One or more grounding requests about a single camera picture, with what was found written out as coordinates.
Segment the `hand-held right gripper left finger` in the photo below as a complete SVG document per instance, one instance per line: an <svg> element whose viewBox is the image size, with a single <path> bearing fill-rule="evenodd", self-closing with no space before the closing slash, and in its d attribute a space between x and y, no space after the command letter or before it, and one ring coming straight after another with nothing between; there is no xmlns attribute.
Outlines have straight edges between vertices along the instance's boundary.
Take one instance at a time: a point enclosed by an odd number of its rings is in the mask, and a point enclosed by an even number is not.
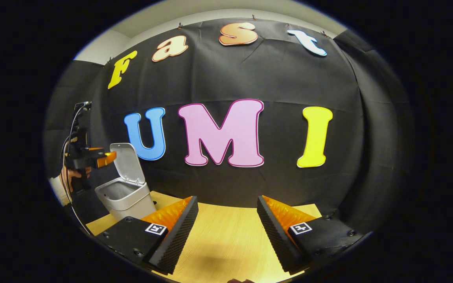
<svg viewBox="0 0 453 283"><path fill-rule="evenodd" d="M173 274L198 212L190 196L142 219L124 217L95 238L138 267Z"/></svg>

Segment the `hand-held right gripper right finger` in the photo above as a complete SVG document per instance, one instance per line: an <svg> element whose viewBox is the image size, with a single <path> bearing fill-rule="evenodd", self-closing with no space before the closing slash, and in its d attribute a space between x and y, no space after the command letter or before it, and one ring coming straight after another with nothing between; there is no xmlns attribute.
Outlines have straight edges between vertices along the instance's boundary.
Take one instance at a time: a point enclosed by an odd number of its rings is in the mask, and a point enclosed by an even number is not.
<svg viewBox="0 0 453 283"><path fill-rule="evenodd" d="M258 197L257 213L282 269L290 274L321 269L365 238L336 217L314 217L264 195Z"/></svg>

